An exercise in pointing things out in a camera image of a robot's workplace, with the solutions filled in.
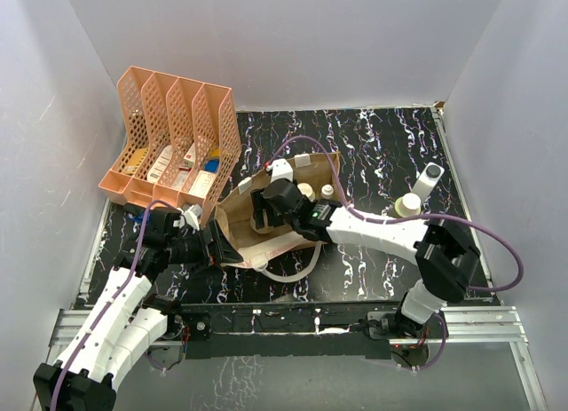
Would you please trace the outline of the brown canvas tote bag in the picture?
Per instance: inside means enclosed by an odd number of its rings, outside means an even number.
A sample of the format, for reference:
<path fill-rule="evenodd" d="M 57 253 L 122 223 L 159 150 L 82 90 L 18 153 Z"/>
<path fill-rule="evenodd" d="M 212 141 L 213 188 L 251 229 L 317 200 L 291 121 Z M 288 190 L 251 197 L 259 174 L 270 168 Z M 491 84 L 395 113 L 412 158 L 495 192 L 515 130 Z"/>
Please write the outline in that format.
<path fill-rule="evenodd" d="M 334 198 L 337 196 L 338 181 L 332 171 L 340 170 L 341 154 L 338 151 L 329 155 L 323 153 L 297 154 L 286 160 L 294 170 L 293 181 L 297 184 L 308 183 L 313 188 L 316 199 L 321 198 L 320 189 L 325 184 L 332 185 L 335 189 Z M 232 267 L 251 269 L 277 282 L 297 282 L 313 271 L 319 260 L 323 243 L 308 241 L 287 225 L 274 227 L 274 230 L 267 235 L 257 234 L 251 229 L 249 223 L 252 214 L 250 193 L 263 189 L 269 184 L 270 175 L 265 168 L 243 179 L 227 197 L 217 204 L 214 219 L 218 221 L 225 237 L 244 259 L 243 263 L 231 264 Z M 314 248 L 314 251 L 310 263 L 303 270 L 286 276 L 268 270 L 268 265 L 274 258 L 292 250 L 305 248 Z"/>

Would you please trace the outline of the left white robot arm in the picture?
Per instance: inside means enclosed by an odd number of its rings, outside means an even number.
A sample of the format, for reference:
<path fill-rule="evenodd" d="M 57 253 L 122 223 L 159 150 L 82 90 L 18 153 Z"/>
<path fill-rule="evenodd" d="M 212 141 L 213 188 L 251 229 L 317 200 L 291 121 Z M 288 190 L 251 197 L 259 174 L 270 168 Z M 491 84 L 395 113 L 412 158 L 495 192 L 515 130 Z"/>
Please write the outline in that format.
<path fill-rule="evenodd" d="M 146 209 L 122 245 L 106 285 L 67 348 L 33 376 L 43 410 L 111 410 L 119 387 L 152 343 L 187 339 L 178 300 L 151 293 L 170 265 L 203 270 L 239 263 L 225 219 L 191 223 L 191 211 Z"/>

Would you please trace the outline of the white bottle with black cap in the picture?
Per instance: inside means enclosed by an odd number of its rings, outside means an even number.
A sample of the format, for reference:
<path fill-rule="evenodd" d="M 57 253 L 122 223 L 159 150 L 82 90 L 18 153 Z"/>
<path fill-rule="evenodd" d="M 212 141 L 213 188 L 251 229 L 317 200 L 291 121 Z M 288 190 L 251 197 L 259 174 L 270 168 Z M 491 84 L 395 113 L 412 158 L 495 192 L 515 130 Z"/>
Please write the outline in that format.
<path fill-rule="evenodd" d="M 417 195 L 421 199 L 421 202 L 426 202 L 444 172 L 445 169 L 442 166 L 434 162 L 429 162 L 416 179 L 411 193 Z"/>

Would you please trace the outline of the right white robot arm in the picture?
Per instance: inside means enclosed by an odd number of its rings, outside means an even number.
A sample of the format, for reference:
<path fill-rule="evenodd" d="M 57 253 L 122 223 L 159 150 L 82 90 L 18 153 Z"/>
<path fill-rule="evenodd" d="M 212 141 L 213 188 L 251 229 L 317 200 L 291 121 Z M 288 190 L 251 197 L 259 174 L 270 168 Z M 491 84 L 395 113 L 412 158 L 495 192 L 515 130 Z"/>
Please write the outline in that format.
<path fill-rule="evenodd" d="M 433 314 L 464 299 L 479 266 L 478 247 L 454 221 L 388 217 L 376 224 L 372 215 L 355 216 L 340 202 L 311 201 L 285 178 L 253 196 L 253 202 L 267 211 L 271 225 L 288 225 L 308 241 L 364 246 L 415 264 L 421 278 L 389 318 L 391 332 L 418 337 Z"/>

